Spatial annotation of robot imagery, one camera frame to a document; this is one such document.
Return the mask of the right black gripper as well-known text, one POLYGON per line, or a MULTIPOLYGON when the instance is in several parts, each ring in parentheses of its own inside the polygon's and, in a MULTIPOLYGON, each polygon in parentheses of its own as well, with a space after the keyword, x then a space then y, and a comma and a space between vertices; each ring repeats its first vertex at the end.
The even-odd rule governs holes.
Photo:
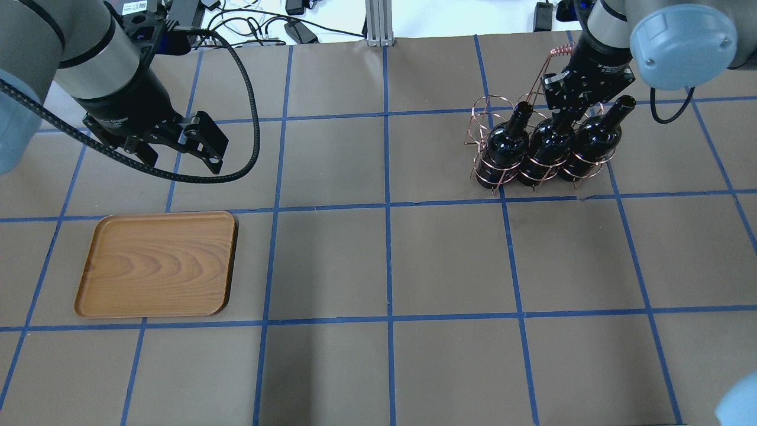
POLYGON ((611 46, 592 33, 581 33, 563 70, 542 76, 549 110, 584 112, 612 100, 635 81, 630 62, 630 48, 611 46))

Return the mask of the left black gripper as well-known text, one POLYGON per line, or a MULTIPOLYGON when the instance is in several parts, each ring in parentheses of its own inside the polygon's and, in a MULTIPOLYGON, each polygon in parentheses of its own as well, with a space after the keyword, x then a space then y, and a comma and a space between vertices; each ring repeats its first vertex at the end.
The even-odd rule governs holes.
POLYGON ((167 89, 153 71, 141 71, 124 88, 100 99, 84 99, 89 118, 118 140, 125 153, 155 167, 158 153, 151 143, 191 154, 214 175, 221 172, 229 139, 205 111, 190 118, 173 108, 167 89), (183 144, 179 143, 182 135, 183 144))

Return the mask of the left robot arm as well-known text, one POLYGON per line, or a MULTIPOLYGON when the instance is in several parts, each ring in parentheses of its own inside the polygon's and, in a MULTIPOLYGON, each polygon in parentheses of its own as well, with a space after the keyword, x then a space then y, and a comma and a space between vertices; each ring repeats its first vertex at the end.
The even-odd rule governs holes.
POLYGON ((216 183, 229 140, 203 111, 176 111, 151 69, 197 30, 162 1, 2 2, 2 173, 42 123, 143 173, 216 183))

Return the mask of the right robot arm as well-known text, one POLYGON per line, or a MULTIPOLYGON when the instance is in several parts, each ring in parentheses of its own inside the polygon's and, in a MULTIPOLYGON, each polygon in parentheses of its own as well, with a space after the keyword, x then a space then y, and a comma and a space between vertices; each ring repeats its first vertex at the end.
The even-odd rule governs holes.
POLYGON ((549 110, 584 112, 637 76, 656 90, 697 88, 755 68, 754 1, 597 1, 570 62, 541 86, 549 110))

